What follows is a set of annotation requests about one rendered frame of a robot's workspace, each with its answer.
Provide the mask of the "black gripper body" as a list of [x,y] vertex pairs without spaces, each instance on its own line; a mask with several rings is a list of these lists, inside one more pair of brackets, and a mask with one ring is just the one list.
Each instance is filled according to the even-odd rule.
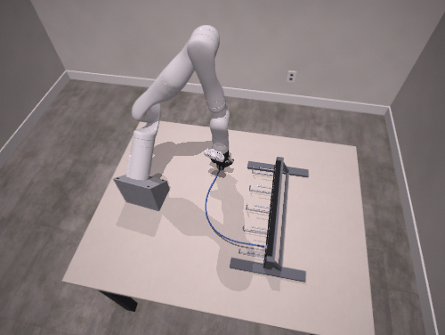
[[[224,153],[223,156],[224,156],[224,162],[225,162],[226,160],[229,159],[229,158],[228,158],[228,156],[229,156],[229,151],[227,151],[226,153]],[[230,157],[230,156],[229,156],[229,157]]]

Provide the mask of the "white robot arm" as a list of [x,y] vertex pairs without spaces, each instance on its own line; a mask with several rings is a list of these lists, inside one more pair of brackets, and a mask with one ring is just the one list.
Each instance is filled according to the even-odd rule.
[[223,87],[215,74],[214,58],[220,44],[219,33],[214,27],[204,25],[195,29],[189,40],[189,43],[187,42],[133,105],[133,118],[147,124],[133,131],[126,177],[135,180],[150,179],[154,144],[161,117],[159,103],[178,95],[190,80],[194,70],[202,85],[207,108],[213,112],[210,121],[212,149],[205,150],[205,156],[220,162],[224,161],[223,154],[229,150],[230,111],[225,102]]

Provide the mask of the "dark grey rack frame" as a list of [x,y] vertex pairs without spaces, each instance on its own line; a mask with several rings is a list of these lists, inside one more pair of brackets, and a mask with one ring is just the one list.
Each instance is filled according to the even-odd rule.
[[[303,168],[297,168],[297,167],[287,167],[286,164],[283,162],[284,162],[284,158],[282,158],[282,157],[276,158],[275,165],[261,163],[261,162],[248,161],[247,168],[252,169],[252,173],[265,174],[265,173],[254,172],[254,169],[268,171],[268,172],[274,172],[273,175],[265,174],[265,175],[273,176],[272,188],[257,185],[257,187],[272,189],[271,192],[267,192],[267,193],[271,193],[271,206],[269,207],[270,212],[246,207],[246,209],[270,213],[268,229],[251,226],[252,228],[268,230],[267,233],[265,233],[265,234],[267,234],[266,245],[261,245],[262,248],[265,248],[265,253],[259,252],[259,251],[254,251],[254,250],[249,250],[249,249],[247,250],[247,251],[252,251],[252,252],[256,252],[256,253],[262,253],[265,255],[259,256],[259,255],[255,255],[255,254],[240,252],[240,249],[239,249],[239,253],[242,253],[242,254],[247,254],[247,255],[252,255],[252,256],[257,256],[257,257],[264,257],[264,263],[258,263],[258,262],[254,262],[254,261],[249,261],[249,260],[232,257],[231,263],[230,263],[230,268],[247,271],[247,272],[252,272],[252,273],[257,273],[257,274],[266,274],[266,275],[270,275],[270,276],[305,282],[306,281],[306,271],[283,267],[282,262],[283,262],[286,213],[287,213],[288,178],[289,178],[289,175],[308,177],[309,169],[303,169]],[[281,226],[280,248],[279,248],[279,264],[278,264],[275,261],[275,252],[276,252],[276,242],[277,242],[277,232],[278,232],[278,222],[279,222],[279,204],[280,204],[282,173],[286,174],[286,181],[285,181],[283,215],[282,215],[282,226]],[[276,219],[275,219],[275,217],[276,217]],[[274,229],[274,227],[275,227],[275,229]],[[273,236],[274,236],[274,238],[273,238]],[[273,245],[273,247],[272,247],[272,245]]]

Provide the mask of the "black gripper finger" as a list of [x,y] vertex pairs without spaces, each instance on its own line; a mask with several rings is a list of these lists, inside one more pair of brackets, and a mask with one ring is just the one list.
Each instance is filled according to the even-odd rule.
[[221,162],[220,161],[217,161],[215,159],[211,159],[211,160],[213,161],[213,163],[216,163],[218,169],[221,167]]
[[[229,156],[228,156],[229,158]],[[229,165],[231,165],[233,163],[234,159],[228,159],[227,162],[221,162],[221,171],[224,170],[224,168],[228,167]]]

